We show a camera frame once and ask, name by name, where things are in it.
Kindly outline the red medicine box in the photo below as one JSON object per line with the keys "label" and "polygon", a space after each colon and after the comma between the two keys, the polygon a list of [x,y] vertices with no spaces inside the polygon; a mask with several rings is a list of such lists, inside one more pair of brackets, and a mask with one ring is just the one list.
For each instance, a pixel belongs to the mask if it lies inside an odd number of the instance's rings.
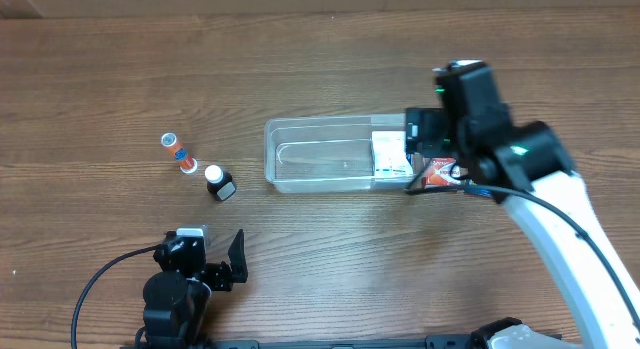
{"label": "red medicine box", "polygon": [[429,158],[425,164],[427,168],[421,178],[423,188],[461,185],[465,182],[465,179],[460,179],[461,170],[454,158]]}

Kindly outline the white medicine box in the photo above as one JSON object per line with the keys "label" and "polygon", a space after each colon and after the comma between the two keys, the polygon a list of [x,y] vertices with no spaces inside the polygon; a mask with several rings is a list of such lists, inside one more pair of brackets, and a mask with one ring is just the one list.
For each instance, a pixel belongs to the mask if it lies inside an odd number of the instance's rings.
{"label": "white medicine box", "polygon": [[414,175],[411,156],[405,151],[404,131],[373,131],[371,149],[375,178],[400,178]]}

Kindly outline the clear plastic container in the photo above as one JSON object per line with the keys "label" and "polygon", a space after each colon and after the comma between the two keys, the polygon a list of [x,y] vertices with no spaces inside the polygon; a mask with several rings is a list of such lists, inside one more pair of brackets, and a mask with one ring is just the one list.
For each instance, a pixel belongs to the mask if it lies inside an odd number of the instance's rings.
{"label": "clear plastic container", "polygon": [[278,118],[264,129],[266,180],[281,193],[402,189],[415,176],[375,178],[371,133],[404,131],[403,114]]}

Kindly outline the blue medicine box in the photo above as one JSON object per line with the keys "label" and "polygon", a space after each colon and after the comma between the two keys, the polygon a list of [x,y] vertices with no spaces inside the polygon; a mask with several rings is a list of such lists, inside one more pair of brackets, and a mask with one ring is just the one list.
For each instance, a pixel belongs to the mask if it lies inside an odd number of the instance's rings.
{"label": "blue medicine box", "polygon": [[487,198],[490,198],[492,196],[489,190],[478,188],[478,184],[473,180],[466,181],[466,188],[464,189],[464,193]]}

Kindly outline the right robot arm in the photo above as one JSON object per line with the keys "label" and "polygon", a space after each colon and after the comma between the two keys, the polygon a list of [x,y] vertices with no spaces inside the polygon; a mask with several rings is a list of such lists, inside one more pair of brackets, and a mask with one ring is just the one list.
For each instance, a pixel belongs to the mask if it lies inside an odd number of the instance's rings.
{"label": "right robot arm", "polygon": [[407,109],[407,152],[452,158],[466,172],[455,190],[490,192],[544,262],[582,347],[638,347],[639,288],[560,139],[542,121],[514,123],[487,63],[456,60],[434,73],[441,106]]}

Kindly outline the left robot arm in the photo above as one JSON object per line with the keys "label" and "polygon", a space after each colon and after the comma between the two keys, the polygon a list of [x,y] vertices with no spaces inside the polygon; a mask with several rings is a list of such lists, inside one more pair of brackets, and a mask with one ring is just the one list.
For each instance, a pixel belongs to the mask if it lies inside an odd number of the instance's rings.
{"label": "left robot arm", "polygon": [[166,233],[154,250],[161,271],[144,285],[144,325],[134,339],[136,348],[206,348],[201,327],[215,291],[229,292],[248,279],[244,232],[238,231],[228,262],[209,263],[207,228],[182,227]]}

